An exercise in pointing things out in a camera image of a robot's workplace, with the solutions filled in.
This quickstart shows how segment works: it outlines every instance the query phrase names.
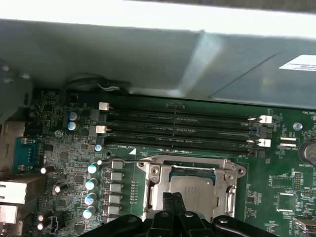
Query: gray metal panel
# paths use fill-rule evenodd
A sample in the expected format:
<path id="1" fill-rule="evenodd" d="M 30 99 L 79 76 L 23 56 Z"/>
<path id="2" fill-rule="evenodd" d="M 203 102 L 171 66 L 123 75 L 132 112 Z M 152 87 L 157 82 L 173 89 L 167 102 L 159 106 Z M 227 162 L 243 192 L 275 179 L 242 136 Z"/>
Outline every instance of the gray metal panel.
<path id="1" fill-rule="evenodd" d="M 316 15 L 133 1 L 107 5 L 108 14 L 82 2 L 75 14 L 66 3 L 36 4 L 32 12 L 30 1 L 16 13 L 8 2 L 0 58 L 37 85 L 60 87 L 76 73 L 94 73 L 130 81 L 132 94 L 316 108 L 316 73 L 278 69 L 316 55 Z"/>

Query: capacitor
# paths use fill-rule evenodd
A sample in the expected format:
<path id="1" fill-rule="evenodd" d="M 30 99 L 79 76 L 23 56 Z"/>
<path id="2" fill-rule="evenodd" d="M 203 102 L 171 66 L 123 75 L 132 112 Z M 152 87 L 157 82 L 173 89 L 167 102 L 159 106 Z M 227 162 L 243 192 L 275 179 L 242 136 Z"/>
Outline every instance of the capacitor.
<path id="1" fill-rule="evenodd" d="M 55 187 L 55 192 L 58 194 L 58 193 L 60 193 L 61 191 L 66 190 L 68 187 L 69 187 L 69 185 L 66 184 L 66 183 L 61 184 L 61 185 L 58 185 L 58 186 Z"/>
<path id="2" fill-rule="evenodd" d="M 96 152 L 100 152 L 100 151 L 102 151 L 103 150 L 103 147 L 101 146 L 101 145 L 95 145 L 94 146 L 94 150 L 96 151 Z"/>
<path id="3" fill-rule="evenodd" d="M 84 203 L 86 205 L 92 205 L 97 200 L 97 195 L 95 193 L 89 193 L 88 196 L 84 198 Z"/>
<path id="4" fill-rule="evenodd" d="M 97 163 L 92 163 L 91 165 L 88 166 L 88 173 L 89 174 L 94 174 L 97 172 L 99 169 L 99 165 Z"/>
<path id="5" fill-rule="evenodd" d="M 76 121 L 76 120 L 79 119 L 79 116 L 77 115 L 76 112 L 70 112 L 70 113 L 68 114 L 68 119 L 69 119 L 70 121 Z"/>
<path id="6" fill-rule="evenodd" d="M 53 165 L 49 165 L 40 169 L 41 174 L 48 174 L 54 172 L 56 169 Z"/>
<path id="7" fill-rule="evenodd" d="M 67 128 L 69 131 L 74 131 L 78 128 L 77 124 L 75 122 L 69 122 L 67 124 Z"/>
<path id="8" fill-rule="evenodd" d="M 42 221 L 46 220 L 47 218 L 51 217 L 52 215 L 53 215 L 53 211 L 47 210 L 46 212 L 44 212 L 38 216 L 38 220 L 42 222 Z"/>
<path id="9" fill-rule="evenodd" d="M 98 180 L 95 178 L 90 179 L 88 182 L 86 182 L 85 184 L 85 188 L 87 190 L 92 190 L 94 189 L 94 187 L 96 187 L 98 185 Z"/>
<path id="10" fill-rule="evenodd" d="M 44 228 L 49 226 L 50 223 L 51 223 L 51 219 L 50 218 L 45 219 L 43 222 L 38 224 L 38 230 L 39 231 L 43 230 Z"/>
<path id="11" fill-rule="evenodd" d="M 54 132 L 54 135 L 55 135 L 55 137 L 57 137 L 57 138 L 61 138 L 61 137 L 64 135 L 64 133 L 63 133 L 62 130 L 56 130 L 56 131 Z"/>
<path id="12" fill-rule="evenodd" d="M 90 219 L 96 212 L 96 209 L 94 206 L 89 206 L 87 209 L 83 212 L 82 216 L 84 219 Z"/>

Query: white label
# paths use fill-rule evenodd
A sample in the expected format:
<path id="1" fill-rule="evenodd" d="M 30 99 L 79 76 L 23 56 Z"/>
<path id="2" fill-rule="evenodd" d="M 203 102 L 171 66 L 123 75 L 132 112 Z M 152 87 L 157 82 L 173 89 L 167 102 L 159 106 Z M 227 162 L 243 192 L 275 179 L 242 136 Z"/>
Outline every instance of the white label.
<path id="1" fill-rule="evenodd" d="M 298 56 L 280 69 L 316 72 L 316 55 Z"/>

